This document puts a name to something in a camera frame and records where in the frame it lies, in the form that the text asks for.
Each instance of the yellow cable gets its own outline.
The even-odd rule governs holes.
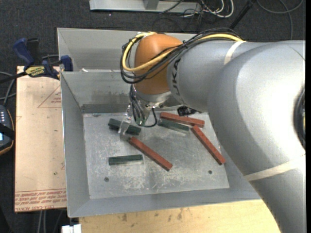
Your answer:
[[[164,59],[173,49],[169,50],[168,52],[165,52],[161,55],[159,55],[158,57],[156,57],[155,59],[152,59],[151,61],[148,61],[136,68],[128,68],[126,66],[126,57],[127,57],[127,54],[130,50],[130,48],[134,45],[134,43],[139,39],[139,38],[142,38],[144,36],[148,36],[148,35],[152,35],[152,34],[156,34],[154,32],[149,32],[149,33],[141,33],[141,34],[138,34],[135,36],[135,38],[133,38],[130,43],[128,44],[128,46],[126,47],[125,51],[124,51],[124,54],[123,54],[123,58],[122,58],[122,66],[123,66],[123,69],[126,70],[126,71],[130,71],[130,72],[136,72],[136,71],[139,71],[139,70],[142,70],[144,68],[146,68],[147,66],[150,66],[150,65],[154,65],[156,64],[157,62],[161,61],[162,59]],[[208,36],[204,36],[198,40],[203,40],[203,39],[209,39],[209,38],[226,38],[226,39],[230,39],[230,40],[233,40],[233,41],[243,41],[242,39],[236,37],[236,36],[233,36],[233,35],[230,35],[230,34],[225,34],[225,33],[216,33],[216,34],[212,34],[212,35],[208,35]]]

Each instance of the clamp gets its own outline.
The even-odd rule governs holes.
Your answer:
[[[60,79],[60,73],[53,68],[47,60],[42,60],[38,56],[38,39],[21,38],[13,45],[13,50],[17,56],[26,62],[24,67],[24,74],[30,77],[51,77],[53,79]],[[60,71],[73,71],[71,58],[68,55],[61,56]]]

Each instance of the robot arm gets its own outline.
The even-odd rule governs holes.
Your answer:
[[[251,43],[215,32],[182,43],[150,33],[130,71],[138,125],[170,96],[208,112],[220,143],[281,231],[306,232],[305,41]]]

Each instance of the electronic device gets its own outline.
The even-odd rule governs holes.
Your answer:
[[[0,155],[11,149],[14,143],[13,121],[9,111],[0,105]]]

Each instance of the blue clamp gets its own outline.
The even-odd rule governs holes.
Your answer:
[[[24,72],[33,78],[48,76],[53,79],[59,79],[59,72],[49,65],[48,61],[43,60],[41,65],[34,65],[35,60],[28,51],[26,44],[27,39],[22,38],[13,45],[13,50],[17,56],[26,62]],[[62,71],[73,71],[73,64],[68,55],[61,56],[59,63],[63,65]]]

